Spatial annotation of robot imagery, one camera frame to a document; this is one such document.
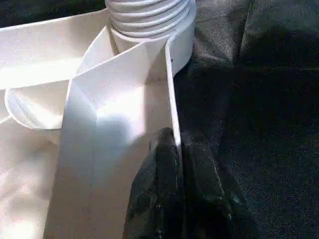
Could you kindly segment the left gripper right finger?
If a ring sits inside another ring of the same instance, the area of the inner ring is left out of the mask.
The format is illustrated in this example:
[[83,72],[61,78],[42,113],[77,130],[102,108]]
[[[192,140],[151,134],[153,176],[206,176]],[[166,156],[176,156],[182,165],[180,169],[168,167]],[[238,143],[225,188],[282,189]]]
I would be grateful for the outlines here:
[[182,159],[189,239],[258,239],[255,219],[227,167],[201,134],[183,133]]

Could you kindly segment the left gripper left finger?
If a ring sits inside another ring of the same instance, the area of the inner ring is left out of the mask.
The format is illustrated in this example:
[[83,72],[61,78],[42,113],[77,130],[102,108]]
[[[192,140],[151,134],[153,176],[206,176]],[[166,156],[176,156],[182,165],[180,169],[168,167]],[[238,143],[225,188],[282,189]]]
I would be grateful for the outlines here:
[[156,132],[131,186],[125,239],[179,239],[183,225],[181,166],[169,127]]

